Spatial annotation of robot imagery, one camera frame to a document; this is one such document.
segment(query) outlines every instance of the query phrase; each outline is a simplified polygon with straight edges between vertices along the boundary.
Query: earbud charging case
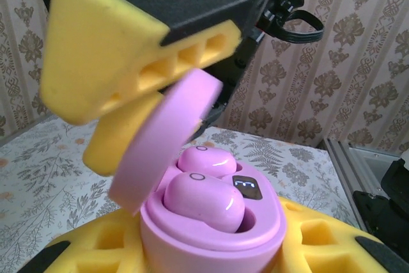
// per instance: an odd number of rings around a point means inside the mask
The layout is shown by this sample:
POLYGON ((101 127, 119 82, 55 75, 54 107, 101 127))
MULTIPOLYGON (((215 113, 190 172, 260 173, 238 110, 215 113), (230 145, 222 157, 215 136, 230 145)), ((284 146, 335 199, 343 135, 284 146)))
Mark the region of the earbud charging case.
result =
POLYGON ((132 215, 141 213, 141 238, 153 273, 257 273, 273 264, 286 233, 284 211, 268 179, 246 164, 220 178, 251 177, 261 199, 245 198, 236 233, 176 215, 163 205, 167 184, 181 171, 175 157, 215 102, 221 83, 189 72, 165 95, 139 129, 113 178, 109 197, 132 215))

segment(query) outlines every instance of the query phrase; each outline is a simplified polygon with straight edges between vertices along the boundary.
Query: fern pattern fabric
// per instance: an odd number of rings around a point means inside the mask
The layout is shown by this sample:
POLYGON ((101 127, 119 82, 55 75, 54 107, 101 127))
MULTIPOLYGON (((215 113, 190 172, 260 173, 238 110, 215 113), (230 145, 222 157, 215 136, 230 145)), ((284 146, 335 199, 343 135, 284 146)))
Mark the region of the fern pattern fabric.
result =
MULTIPOLYGON (((53 238, 114 211, 111 178, 87 169, 82 153, 96 122, 50 117, 0 148, 0 272, 14 273, 53 238)), ((209 128, 192 145, 229 150, 263 172, 277 193, 357 225, 328 153, 209 128)))

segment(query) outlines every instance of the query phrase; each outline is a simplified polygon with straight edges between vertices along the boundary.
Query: table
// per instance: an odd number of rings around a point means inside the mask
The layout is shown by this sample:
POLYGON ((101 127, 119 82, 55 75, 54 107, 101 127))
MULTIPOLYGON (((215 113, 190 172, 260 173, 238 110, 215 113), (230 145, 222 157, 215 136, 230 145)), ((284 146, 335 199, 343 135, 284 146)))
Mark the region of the table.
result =
MULTIPOLYGON (((96 122, 75 127, 51 116, 0 148, 0 272, 14 273, 53 238, 117 209, 112 178, 82 153, 96 122)), ((268 177, 278 195, 357 226, 328 153, 241 132, 208 128, 185 147, 216 146, 268 177)))

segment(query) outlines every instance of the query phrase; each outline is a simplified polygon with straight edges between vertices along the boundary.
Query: damask wallpaper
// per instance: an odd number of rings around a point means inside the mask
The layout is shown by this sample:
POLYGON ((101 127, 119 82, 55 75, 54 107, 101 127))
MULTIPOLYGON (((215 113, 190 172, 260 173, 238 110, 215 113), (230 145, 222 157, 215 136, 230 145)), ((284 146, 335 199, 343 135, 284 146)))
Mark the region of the damask wallpaper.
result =
MULTIPOLYGON (((42 0, 0 4, 4 137, 47 112, 38 96, 47 12, 42 0)), ((322 41, 267 38, 217 125, 310 146, 331 137, 409 148, 409 0, 306 0, 304 9, 325 24, 322 41)))
MULTIPOLYGON (((322 41, 267 38, 218 126, 316 146, 409 148, 409 0, 306 0, 322 41)), ((290 29, 308 31, 293 21, 290 29)))
POLYGON ((42 0, 0 0, 0 138, 47 112, 38 95, 46 18, 42 0))

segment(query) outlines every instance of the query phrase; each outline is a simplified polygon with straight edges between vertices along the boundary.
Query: pink case lid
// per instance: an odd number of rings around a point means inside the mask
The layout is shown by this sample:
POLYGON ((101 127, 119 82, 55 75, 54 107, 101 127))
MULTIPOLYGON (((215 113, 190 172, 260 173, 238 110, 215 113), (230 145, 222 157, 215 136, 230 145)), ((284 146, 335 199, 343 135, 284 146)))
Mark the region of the pink case lid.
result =
POLYGON ((109 197, 135 215, 216 101, 222 83, 193 69, 170 88, 127 148, 109 197))

